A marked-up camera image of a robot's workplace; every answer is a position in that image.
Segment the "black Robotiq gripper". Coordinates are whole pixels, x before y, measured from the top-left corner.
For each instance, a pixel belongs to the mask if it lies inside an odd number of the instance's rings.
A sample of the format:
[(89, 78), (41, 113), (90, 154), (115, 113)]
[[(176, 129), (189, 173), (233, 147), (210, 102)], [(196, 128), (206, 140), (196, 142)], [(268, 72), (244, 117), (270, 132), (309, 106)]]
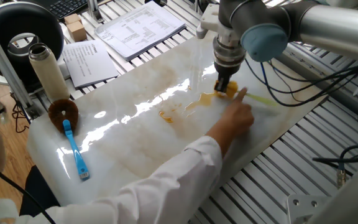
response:
[(216, 80), (214, 90), (216, 92), (227, 92), (231, 76), (238, 72), (238, 66), (224, 67), (215, 62), (214, 67), (218, 73), (218, 79)]

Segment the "person's bare hand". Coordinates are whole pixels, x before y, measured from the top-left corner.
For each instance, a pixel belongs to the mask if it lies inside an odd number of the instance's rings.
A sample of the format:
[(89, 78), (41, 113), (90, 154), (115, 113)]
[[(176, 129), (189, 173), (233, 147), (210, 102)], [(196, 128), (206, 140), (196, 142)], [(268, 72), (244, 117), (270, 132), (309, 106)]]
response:
[(243, 102), (247, 88), (243, 88), (232, 103), (226, 107), (217, 123), (218, 133), (226, 138), (234, 138), (250, 129), (254, 123), (251, 105)]

